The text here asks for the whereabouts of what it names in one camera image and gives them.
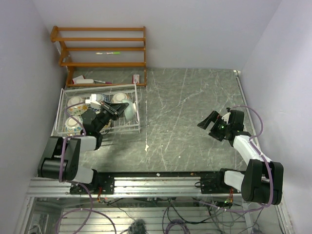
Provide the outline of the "red patterned blue bowl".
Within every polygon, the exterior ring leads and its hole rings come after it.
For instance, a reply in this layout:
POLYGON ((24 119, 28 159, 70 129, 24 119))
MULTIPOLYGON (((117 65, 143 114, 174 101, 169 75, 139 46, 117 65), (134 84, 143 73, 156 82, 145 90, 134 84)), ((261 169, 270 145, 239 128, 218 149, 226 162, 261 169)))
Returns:
POLYGON ((101 96, 102 96, 102 98, 101 98, 102 101, 110 102, 109 98, 106 95, 101 95, 101 96))

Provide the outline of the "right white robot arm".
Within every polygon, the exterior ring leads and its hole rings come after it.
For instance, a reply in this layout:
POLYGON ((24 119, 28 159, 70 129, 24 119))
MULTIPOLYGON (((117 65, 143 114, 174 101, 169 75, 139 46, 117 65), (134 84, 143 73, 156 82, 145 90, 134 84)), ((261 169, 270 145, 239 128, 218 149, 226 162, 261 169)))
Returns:
POLYGON ((248 202, 278 205, 282 199, 284 167, 265 156, 254 144, 254 137, 244 130, 244 117, 243 111, 227 108, 224 116, 212 111, 197 124, 204 130, 211 124, 209 136, 228 141, 247 165, 242 172, 222 168, 214 178, 214 185, 221 193, 236 189, 248 202))

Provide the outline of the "plain light teal bowl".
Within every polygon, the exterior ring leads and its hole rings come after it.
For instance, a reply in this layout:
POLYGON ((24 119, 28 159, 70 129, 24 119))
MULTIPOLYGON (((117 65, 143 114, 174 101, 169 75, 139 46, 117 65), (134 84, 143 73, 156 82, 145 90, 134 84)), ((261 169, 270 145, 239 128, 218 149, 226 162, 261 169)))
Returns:
POLYGON ((129 99, 123 99, 122 100, 122 103, 127 103, 128 106, 126 107, 126 109, 124 110, 124 115, 125 115, 125 118, 130 121, 132 120, 134 117, 135 117, 135 114, 136 114, 136 111, 137 111, 137 108, 136 108, 136 105, 135 103, 133 103, 131 100, 129 99))

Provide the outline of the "blue yellow sun bowl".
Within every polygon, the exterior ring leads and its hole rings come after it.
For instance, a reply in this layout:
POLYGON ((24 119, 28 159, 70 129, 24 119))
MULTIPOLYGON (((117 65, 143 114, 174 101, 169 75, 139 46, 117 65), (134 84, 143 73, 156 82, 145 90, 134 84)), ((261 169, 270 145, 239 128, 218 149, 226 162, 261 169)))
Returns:
POLYGON ((101 131, 105 131, 106 129, 110 128, 111 127, 111 123, 109 122, 108 124, 106 124, 102 129, 101 131))

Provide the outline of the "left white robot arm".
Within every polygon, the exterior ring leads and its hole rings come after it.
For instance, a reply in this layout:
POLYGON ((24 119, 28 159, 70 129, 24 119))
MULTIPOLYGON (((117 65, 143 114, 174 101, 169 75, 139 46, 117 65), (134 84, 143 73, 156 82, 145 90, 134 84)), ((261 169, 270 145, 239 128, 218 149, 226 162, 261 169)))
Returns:
POLYGON ((79 165, 83 152, 95 151, 102 144, 101 130, 110 120, 117 120, 129 104, 102 102, 100 112, 87 110, 82 115, 80 135, 48 139, 38 165, 38 176, 57 179, 73 184, 70 194, 113 194, 115 180, 108 173, 98 173, 95 169, 79 165))

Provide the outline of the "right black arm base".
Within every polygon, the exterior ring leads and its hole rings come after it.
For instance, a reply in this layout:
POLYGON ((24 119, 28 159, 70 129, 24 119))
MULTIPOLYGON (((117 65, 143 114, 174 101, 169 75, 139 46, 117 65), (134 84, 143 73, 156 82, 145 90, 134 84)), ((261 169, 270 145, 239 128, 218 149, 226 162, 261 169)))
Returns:
POLYGON ((217 177, 201 177, 200 180, 194 184, 194 186, 199 188, 201 193, 204 195, 225 193, 225 189, 221 186, 221 182, 217 177))

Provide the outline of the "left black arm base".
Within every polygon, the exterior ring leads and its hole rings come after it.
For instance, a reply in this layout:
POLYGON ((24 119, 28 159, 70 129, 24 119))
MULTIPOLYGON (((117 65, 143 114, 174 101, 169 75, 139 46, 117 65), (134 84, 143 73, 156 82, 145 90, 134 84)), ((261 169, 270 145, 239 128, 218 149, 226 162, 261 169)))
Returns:
POLYGON ((115 180, 112 177, 102 177, 93 179, 91 183, 73 183, 69 190, 71 195, 112 195, 114 193, 115 180))

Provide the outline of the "orange blue floral bowl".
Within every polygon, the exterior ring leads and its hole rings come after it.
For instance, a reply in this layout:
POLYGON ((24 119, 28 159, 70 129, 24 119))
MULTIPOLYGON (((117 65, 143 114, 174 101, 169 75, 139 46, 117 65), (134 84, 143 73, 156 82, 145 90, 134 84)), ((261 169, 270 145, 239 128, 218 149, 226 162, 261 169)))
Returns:
POLYGON ((75 136, 80 135, 80 132, 82 130, 82 123, 83 119, 81 116, 73 116, 77 121, 75 121, 73 118, 68 117, 65 121, 65 133, 67 136, 75 136))

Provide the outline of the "orange star leaf bowl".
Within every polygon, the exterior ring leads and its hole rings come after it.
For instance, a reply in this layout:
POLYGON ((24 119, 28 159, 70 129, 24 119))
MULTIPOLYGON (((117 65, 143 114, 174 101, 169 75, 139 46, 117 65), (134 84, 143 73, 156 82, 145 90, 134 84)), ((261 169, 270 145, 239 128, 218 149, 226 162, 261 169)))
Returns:
POLYGON ((82 97, 72 97, 67 102, 67 112, 72 116, 81 116, 89 109, 89 105, 85 103, 82 97))

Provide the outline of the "star and leaves bowl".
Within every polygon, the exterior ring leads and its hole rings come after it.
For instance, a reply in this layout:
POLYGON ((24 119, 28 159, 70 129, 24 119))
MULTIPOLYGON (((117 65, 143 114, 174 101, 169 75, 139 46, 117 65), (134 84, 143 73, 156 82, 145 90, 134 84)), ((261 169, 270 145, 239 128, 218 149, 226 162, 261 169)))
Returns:
POLYGON ((116 93, 113 95, 111 102, 112 103, 122 103, 122 101, 124 99, 132 100, 126 93, 119 92, 119 93, 116 93))

